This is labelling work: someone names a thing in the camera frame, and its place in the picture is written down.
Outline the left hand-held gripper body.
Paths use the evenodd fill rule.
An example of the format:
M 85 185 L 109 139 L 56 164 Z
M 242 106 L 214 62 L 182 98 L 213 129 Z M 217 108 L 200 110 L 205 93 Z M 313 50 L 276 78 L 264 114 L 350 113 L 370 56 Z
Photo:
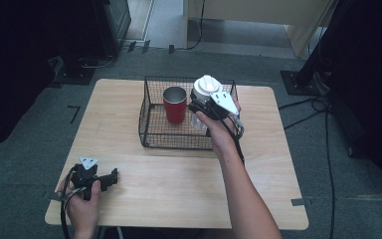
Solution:
M 83 192 L 83 199 L 90 200 L 92 198 L 92 187 L 95 181 L 100 182 L 100 190 L 107 191 L 111 186 L 111 175 L 98 176 L 97 173 L 98 160 L 94 158 L 81 157 L 79 171 L 72 175 L 71 182 L 75 188 L 79 188 Z

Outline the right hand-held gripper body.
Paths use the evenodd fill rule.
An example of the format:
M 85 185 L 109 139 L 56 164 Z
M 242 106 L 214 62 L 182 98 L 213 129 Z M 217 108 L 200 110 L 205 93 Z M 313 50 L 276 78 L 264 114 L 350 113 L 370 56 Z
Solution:
M 191 101 L 188 109 L 192 113 L 201 112 L 211 120 L 223 120 L 228 115 L 238 116 L 240 114 L 232 96 L 227 92 L 212 93 L 210 100 L 205 105 L 194 104 Z

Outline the clear bottle with white lid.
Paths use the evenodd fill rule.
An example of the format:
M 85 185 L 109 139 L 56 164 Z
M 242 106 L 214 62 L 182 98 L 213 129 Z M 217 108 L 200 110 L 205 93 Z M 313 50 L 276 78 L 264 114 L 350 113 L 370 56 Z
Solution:
M 205 75 L 195 81 L 193 89 L 198 98 L 198 103 L 205 105 L 210 100 L 210 95 L 212 93 L 219 93 L 223 91 L 223 86 L 215 78 Z M 204 130 L 207 128 L 199 119 L 197 119 L 195 114 L 192 114 L 191 116 L 191 125 L 195 129 L 199 130 Z

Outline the black wire basket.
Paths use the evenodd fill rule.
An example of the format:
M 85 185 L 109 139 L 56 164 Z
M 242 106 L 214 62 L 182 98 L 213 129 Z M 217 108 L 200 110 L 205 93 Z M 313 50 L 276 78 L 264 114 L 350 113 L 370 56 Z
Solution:
M 207 129 L 195 129 L 191 125 L 192 113 L 186 109 L 182 123 L 167 120 L 163 104 L 163 92 L 169 87 L 181 87 L 187 93 L 187 104 L 191 103 L 190 94 L 195 79 L 146 76 L 144 79 L 144 98 L 141 105 L 138 135 L 144 147 L 163 149 L 211 150 L 210 133 Z M 221 80 L 222 92 L 237 96 L 236 83 L 233 80 Z

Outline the person's right hand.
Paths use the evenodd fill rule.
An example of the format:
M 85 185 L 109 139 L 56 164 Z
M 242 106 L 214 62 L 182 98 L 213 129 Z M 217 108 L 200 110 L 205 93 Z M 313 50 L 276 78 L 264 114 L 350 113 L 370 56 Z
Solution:
M 225 159 L 230 156 L 239 158 L 239 153 L 232 137 L 232 133 L 236 131 L 235 121 L 232 117 L 226 117 L 223 120 L 213 120 L 202 112 L 197 112 L 196 117 L 208 128 L 211 135 L 212 148 L 219 159 Z

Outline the person's left hand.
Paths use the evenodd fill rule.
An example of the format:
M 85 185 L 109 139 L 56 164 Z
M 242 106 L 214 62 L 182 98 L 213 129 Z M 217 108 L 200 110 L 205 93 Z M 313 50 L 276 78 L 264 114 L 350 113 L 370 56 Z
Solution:
M 67 202 L 68 216 L 75 230 L 80 228 L 96 229 L 99 218 L 100 182 L 95 181 L 92 187 L 92 198 L 84 200 L 73 195 Z

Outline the red cup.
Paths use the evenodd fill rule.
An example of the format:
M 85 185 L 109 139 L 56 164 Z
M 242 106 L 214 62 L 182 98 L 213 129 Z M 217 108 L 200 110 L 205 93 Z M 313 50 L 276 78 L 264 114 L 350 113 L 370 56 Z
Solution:
M 187 108 L 187 93 L 181 87 L 169 87 L 163 92 L 163 104 L 167 120 L 182 123 Z

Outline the black tape corner mark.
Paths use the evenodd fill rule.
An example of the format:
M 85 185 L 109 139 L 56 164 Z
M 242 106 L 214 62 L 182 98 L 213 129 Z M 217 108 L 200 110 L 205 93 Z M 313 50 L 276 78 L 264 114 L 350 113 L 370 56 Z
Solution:
M 68 106 L 68 108 L 72 109 L 74 111 L 74 114 L 73 114 L 73 116 L 72 116 L 72 118 L 70 120 L 70 124 L 72 124 L 76 120 L 81 107 L 80 106 Z

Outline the light wooden cabinet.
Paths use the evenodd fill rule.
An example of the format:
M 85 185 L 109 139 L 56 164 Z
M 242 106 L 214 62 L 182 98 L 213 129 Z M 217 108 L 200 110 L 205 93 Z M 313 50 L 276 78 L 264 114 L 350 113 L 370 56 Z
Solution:
M 285 25 L 294 54 L 301 57 L 318 27 L 325 27 L 338 0 L 182 0 L 192 18 Z

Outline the dark equipment cabinet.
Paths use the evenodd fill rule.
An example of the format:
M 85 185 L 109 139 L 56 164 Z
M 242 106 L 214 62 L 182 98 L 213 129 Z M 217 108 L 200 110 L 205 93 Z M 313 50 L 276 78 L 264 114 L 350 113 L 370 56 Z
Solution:
M 99 39 L 106 57 L 120 51 L 131 17 L 127 0 L 93 0 Z

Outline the black metal stand column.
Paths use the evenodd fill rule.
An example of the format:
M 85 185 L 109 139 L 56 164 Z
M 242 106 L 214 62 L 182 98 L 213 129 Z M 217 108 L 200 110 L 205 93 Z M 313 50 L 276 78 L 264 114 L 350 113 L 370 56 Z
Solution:
M 331 66 L 332 45 L 337 42 L 340 23 L 345 15 L 345 4 L 346 0 L 337 0 L 328 27 L 300 70 L 301 73 L 313 74 Z

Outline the black stand base plate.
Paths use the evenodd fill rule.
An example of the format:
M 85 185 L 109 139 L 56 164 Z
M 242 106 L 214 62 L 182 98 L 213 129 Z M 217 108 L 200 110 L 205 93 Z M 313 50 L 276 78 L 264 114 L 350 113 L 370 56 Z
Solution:
M 315 97 L 325 95 L 325 90 L 320 86 L 316 73 L 281 71 L 281 77 L 289 95 Z
M 55 70 L 54 83 L 61 85 L 88 85 L 95 73 L 94 69 L 84 68 L 81 63 L 66 62 L 63 58 L 58 59 Z

